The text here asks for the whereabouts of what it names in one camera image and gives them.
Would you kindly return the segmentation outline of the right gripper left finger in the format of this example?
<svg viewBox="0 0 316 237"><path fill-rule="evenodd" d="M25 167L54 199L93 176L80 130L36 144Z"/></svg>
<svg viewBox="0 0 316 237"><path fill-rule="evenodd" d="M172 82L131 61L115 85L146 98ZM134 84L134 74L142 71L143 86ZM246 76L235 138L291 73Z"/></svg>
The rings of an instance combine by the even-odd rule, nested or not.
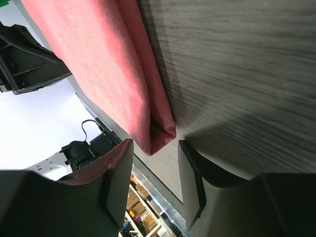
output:
<svg viewBox="0 0 316 237"><path fill-rule="evenodd" d="M123 228L133 141L125 139L57 181L30 170L0 173L3 237L116 237Z"/></svg>

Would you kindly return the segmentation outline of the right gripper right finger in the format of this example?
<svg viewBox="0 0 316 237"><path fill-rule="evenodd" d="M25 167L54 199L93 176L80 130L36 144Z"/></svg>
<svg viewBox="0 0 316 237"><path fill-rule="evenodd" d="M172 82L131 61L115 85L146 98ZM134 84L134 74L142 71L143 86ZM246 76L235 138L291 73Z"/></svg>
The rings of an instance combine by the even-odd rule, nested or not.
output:
<svg viewBox="0 0 316 237"><path fill-rule="evenodd" d="M178 143L184 218L194 237L313 237L316 176L264 173L250 180Z"/></svg>

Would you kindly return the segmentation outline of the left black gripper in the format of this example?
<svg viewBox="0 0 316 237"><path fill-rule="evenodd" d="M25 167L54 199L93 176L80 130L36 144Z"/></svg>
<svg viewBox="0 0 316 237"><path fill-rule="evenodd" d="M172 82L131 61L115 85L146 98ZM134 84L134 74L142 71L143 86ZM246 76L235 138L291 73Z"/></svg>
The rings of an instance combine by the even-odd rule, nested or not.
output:
<svg viewBox="0 0 316 237"><path fill-rule="evenodd" d="M0 91L15 95L53 85L72 73L21 25L0 25Z"/></svg>

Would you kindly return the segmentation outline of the coral red t shirt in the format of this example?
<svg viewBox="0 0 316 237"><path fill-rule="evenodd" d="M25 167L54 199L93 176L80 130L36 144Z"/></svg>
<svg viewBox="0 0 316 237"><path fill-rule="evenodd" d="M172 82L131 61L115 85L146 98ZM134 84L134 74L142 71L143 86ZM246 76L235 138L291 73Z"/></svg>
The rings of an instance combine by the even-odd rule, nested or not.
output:
<svg viewBox="0 0 316 237"><path fill-rule="evenodd" d="M135 0L25 0L84 94L151 156L176 125Z"/></svg>

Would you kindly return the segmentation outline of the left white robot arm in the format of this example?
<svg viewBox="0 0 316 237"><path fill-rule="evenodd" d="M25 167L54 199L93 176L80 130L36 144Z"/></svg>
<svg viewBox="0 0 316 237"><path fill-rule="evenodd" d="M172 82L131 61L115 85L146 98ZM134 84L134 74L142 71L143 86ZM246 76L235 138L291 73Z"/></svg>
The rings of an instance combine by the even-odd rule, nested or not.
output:
<svg viewBox="0 0 316 237"><path fill-rule="evenodd" d="M57 180L119 143L88 112L66 78L71 72L21 25L0 27L0 158Z"/></svg>

